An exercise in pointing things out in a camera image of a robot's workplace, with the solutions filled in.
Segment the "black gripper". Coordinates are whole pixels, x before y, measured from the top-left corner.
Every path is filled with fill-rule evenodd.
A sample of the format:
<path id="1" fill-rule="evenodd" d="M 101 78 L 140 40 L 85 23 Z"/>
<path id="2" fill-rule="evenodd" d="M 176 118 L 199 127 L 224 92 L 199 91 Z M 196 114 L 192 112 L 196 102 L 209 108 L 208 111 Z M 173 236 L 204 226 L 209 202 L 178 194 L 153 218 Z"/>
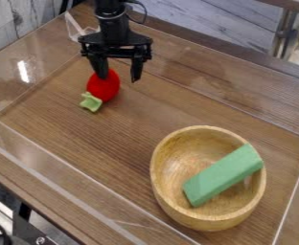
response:
<path id="1" fill-rule="evenodd" d="M 142 60 L 152 58 L 153 40 L 142 34 L 128 31 L 126 37 L 120 40 L 105 40 L 102 33 L 82 35 L 77 42 L 81 45 L 81 54 L 88 57 L 97 77 L 106 79 L 109 57 L 126 58 L 132 60 L 130 77 L 132 82 L 140 80 Z"/>

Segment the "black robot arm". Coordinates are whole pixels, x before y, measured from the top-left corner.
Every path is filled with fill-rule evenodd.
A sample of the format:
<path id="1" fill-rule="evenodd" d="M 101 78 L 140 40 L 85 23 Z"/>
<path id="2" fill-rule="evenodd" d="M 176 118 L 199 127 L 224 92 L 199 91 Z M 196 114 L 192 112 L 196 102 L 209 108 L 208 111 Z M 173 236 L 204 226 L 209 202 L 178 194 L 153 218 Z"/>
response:
<path id="1" fill-rule="evenodd" d="M 90 66 L 98 78 L 108 77 L 108 60 L 124 58 L 132 62 L 130 80 L 140 80 L 142 64 L 152 59 L 150 37 L 132 31 L 129 22 L 142 24 L 128 15 L 128 6 L 137 4 L 145 10 L 137 0 L 93 0 L 94 15 L 98 20 L 100 30 L 96 33 L 77 38 L 81 46 L 80 53 L 89 60 Z"/>

